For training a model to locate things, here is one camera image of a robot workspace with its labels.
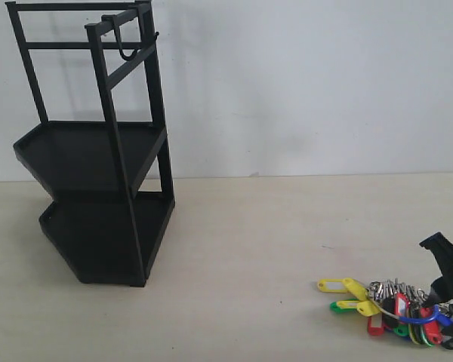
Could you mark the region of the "black two-tier metal rack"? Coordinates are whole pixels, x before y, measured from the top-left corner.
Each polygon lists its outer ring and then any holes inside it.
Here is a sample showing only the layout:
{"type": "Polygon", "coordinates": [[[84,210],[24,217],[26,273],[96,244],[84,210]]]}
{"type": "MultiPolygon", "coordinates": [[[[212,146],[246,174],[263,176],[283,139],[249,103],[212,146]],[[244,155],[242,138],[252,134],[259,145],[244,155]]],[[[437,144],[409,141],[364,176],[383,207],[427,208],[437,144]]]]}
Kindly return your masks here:
{"type": "Polygon", "coordinates": [[[51,196],[39,217],[48,240],[84,284],[143,287],[175,206],[152,5],[134,2],[6,4],[39,124],[14,144],[18,161],[51,196]],[[28,41],[25,12],[99,11],[86,41],[28,41]],[[33,50],[91,54],[102,121],[52,121],[33,50]],[[119,121],[112,91],[137,67],[146,76],[151,119],[119,121]]]}

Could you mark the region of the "bunch of colourful key tags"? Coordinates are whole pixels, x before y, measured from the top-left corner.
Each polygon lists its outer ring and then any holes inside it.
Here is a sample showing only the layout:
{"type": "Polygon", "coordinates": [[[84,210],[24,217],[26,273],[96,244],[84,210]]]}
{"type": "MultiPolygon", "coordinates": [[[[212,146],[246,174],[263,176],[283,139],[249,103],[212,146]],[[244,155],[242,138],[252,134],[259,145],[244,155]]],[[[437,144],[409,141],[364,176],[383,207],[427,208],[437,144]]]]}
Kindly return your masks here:
{"type": "Polygon", "coordinates": [[[453,351],[453,302],[431,302],[424,290],[398,280],[364,284],[353,278],[323,278],[316,286],[322,293],[349,295],[334,301],[334,313],[357,312],[367,318],[370,336],[390,332],[417,346],[440,346],[453,351]]]}

